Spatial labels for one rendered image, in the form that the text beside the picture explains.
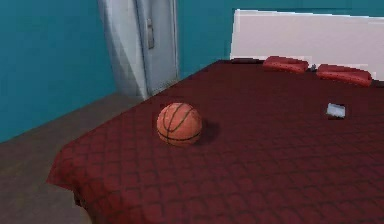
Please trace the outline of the orange basketball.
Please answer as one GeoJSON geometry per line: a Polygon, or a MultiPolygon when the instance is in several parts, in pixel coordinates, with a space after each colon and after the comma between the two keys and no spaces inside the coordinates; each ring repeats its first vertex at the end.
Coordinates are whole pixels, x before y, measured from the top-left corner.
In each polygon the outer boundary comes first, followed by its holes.
{"type": "Polygon", "coordinates": [[[201,135],[203,122],[199,112],[187,103],[171,103],[158,115],[157,133],[167,144],[185,147],[201,135]]]}

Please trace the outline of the dark red quilted bed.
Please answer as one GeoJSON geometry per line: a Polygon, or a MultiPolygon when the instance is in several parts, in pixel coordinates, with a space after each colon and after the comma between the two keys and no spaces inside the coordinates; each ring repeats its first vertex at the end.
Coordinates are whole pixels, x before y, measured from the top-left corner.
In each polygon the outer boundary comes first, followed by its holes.
{"type": "Polygon", "coordinates": [[[98,224],[384,224],[384,18],[239,10],[229,60],[65,145],[48,182],[98,224]],[[270,56],[309,66],[264,68],[270,56]],[[320,79],[321,64],[372,83],[320,79]],[[171,103],[201,115],[194,144],[160,139],[171,103]]]}

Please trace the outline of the grey room door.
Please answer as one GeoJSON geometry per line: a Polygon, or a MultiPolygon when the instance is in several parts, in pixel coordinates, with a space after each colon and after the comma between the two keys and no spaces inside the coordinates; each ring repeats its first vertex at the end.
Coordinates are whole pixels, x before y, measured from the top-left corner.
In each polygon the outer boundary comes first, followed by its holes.
{"type": "Polygon", "coordinates": [[[119,92],[146,99],[179,81],[176,0],[97,0],[119,92]],[[147,46],[152,19],[154,48],[147,46]]]}

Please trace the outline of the red pillow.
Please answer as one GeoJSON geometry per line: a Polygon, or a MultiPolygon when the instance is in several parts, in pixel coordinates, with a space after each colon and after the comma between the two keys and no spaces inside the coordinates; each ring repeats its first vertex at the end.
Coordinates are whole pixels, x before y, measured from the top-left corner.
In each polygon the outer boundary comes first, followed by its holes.
{"type": "Polygon", "coordinates": [[[282,56],[270,56],[263,62],[264,68],[297,74],[305,73],[308,66],[307,61],[282,56]]]}
{"type": "Polygon", "coordinates": [[[339,65],[321,64],[316,71],[320,79],[340,81],[348,84],[369,87],[372,76],[368,71],[339,65]]]}

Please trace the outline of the small white flat object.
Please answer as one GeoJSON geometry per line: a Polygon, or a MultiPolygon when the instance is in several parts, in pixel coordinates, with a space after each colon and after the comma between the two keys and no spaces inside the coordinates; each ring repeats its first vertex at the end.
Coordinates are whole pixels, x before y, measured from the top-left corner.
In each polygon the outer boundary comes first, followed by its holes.
{"type": "Polygon", "coordinates": [[[329,103],[326,109],[328,117],[344,119],[346,116],[346,108],[344,105],[329,103]]]}

